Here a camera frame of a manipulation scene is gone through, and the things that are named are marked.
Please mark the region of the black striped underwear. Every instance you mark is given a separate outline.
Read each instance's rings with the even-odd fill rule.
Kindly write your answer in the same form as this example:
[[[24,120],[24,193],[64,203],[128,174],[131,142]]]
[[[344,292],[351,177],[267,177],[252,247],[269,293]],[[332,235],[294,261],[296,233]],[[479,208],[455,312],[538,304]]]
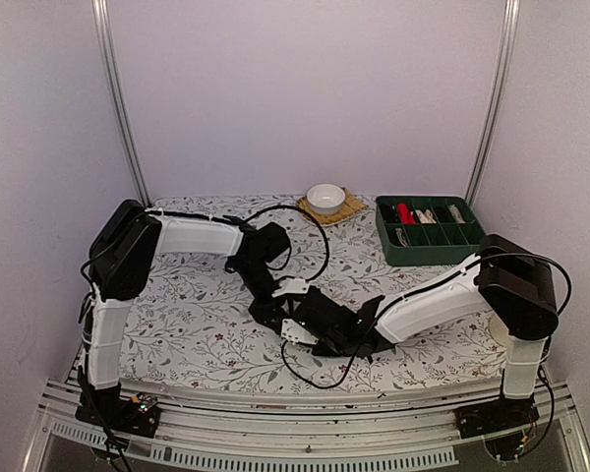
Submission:
[[[401,217],[397,211],[395,206],[390,206],[388,204],[380,204],[379,210],[383,219],[384,223],[387,224],[400,224]]]

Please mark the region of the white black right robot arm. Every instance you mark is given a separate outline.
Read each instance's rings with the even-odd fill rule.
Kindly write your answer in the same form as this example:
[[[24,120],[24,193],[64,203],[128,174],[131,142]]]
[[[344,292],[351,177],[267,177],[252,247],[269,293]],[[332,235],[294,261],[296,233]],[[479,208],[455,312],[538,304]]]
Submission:
[[[534,389],[545,345],[567,305],[556,301],[553,273],[562,270],[557,262],[491,234],[459,265],[408,291],[376,297],[358,312],[306,285],[302,300],[289,306],[280,335],[285,343],[312,347],[316,356],[354,361],[436,325],[491,310],[506,329],[499,396],[456,409],[456,427],[463,438],[532,427],[539,419]]]

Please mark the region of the dark navy underwear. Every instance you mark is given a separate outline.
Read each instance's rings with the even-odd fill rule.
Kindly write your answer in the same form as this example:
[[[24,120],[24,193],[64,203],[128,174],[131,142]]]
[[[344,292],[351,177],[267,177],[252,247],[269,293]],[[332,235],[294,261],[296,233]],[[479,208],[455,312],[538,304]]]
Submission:
[[[309,293],[295,308],[293,319],[298,323],[308,323],[322,315],[323,307],[323,295]]]

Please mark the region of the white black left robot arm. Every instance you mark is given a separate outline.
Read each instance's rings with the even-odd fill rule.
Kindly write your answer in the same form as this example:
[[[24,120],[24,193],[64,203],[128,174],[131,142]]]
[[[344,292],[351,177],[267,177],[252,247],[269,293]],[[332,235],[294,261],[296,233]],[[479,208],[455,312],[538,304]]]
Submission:
[[[78,370],[82,388],[78,416],[119,426],[124,419],[149,420],[156,407],[148,400],[120,397],[119,358],[129,311],[146,288],[152,262],[169,253],[197,253],[226,258],[254,297],[252,312],[261,322],[280,322],[288,299],[309,293],[301,278],[275,280],[268,268],[289,248],[283,227],[255,228],[247,219],[214,217],[146,208],[126,200],[92,243],[82,275],[89,293],[82,305],[83,354]]]

